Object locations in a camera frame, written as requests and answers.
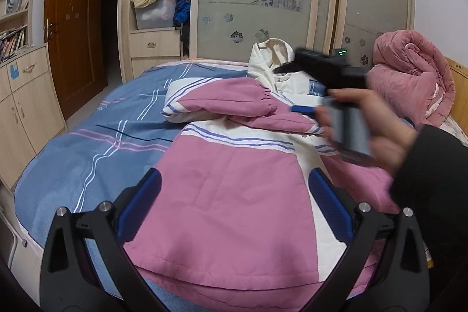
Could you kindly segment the black right sleeve forearm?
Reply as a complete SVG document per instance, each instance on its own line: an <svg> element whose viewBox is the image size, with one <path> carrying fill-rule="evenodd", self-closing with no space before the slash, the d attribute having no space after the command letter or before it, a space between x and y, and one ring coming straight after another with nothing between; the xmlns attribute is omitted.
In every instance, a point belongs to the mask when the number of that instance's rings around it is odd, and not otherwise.
<svg viewBox="0 0 468 312"><path fill-rule="evenodd" d="M433 259L431 311L467 310L467 147L426 126L394 177L390 195L411 208Z"/></svg>

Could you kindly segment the person right hand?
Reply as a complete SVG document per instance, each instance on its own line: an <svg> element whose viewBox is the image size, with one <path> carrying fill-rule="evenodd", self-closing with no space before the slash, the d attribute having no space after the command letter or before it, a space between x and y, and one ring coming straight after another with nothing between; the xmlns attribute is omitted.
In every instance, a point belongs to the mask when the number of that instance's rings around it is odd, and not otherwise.
<svg viewBox="0 0 468 312"><path fill-rule="evenodd" d="M359 106L370 131L370 164L394 176L416 141L418 131L403 123L387 103L370 89L330 89L328 94L337 102Z"/></svg>

